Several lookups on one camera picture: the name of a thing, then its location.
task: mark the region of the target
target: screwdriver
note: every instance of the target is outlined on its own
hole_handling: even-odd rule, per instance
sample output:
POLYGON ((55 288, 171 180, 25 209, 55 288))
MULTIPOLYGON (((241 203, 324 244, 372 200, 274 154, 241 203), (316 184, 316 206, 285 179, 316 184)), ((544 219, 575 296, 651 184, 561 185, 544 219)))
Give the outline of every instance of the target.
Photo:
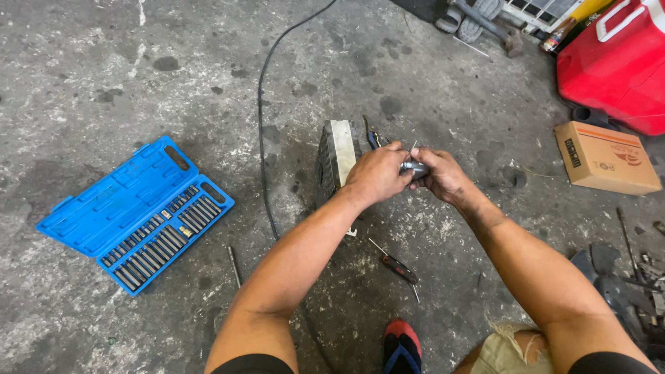
POLYGON ((388 267, 395 272, 397 275, 400 277, 404 278, 411 287, 414 290, 414 294, 416 295, 416 300, 418 303, 420 303, 420 298, 418 297, 418 292, 416 291, 416 284, 418 283, 418 277, 416 277, 416 274, 409 270, 403 263, 399 262, 396 258, 392 257, 391 255, 388 254, 388 252, 384 251, 383 248, 379 247, 377 243, 374 243, 374 240, 371 238, 368 238, 372 244, 374 244, 381 252, 383 252, 383 257, 381 258, 381 261, 383 261, 384 264, 388 265, 388 267))

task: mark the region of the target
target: concrete floor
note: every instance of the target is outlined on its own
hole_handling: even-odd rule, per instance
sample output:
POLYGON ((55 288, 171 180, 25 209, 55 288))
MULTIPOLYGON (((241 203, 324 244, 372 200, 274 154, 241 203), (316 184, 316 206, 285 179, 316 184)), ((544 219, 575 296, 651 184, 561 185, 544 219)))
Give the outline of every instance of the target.
MULTIPOLYGON (((234 246, 247 277, 273 243, 259 177, 259 71, 275 38, 323 5, 0 5, 2 373, 201 373, 236 290, 225 246, 234 246), (34 225, 164 134, 236 205, 130 297, 92 258, 34 225)), ((506 184, 518 166, 554 176, 487 193, 562 254, 608 242, 622 250, 627 272, 615 216, 622 206, 635 248, 662 259, 664 238, 651 222, 665 218, 665 192, 633 197, 569 184, 552 132, 568 115, 554 95, 553 59, 532 41, 513 60, 492 36, 475 47, 489 57, 378 0, 338 0, 285 38, 264 86, 269 198, 280 231, 312 211, 323 121, 362 124, 368 114, 406 144, 449 150, 483 185, 506 184)), ((664 156, 652 157, 659 175, 664 156)), ((529 321, 460 215, 427 191, 403 192, 362 218, 307 296, 339 373, 378 372, 394 317, 418 332, 426 373, 453 369, 489 333, 486 318, 529 321), (420 304, 367 238, 420 276, 420 304)), ((292 327, 301 371, 326 373, 300 311, 292 327)))

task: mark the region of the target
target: blue tool case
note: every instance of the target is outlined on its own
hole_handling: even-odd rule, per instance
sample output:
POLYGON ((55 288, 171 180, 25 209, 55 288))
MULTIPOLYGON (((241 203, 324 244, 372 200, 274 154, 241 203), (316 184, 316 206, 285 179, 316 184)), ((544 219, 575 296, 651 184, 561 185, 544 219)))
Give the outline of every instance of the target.
POLYGON ((135 296, 234 204, 163 136, 65 198, 37 230, 96 258, 135 296))

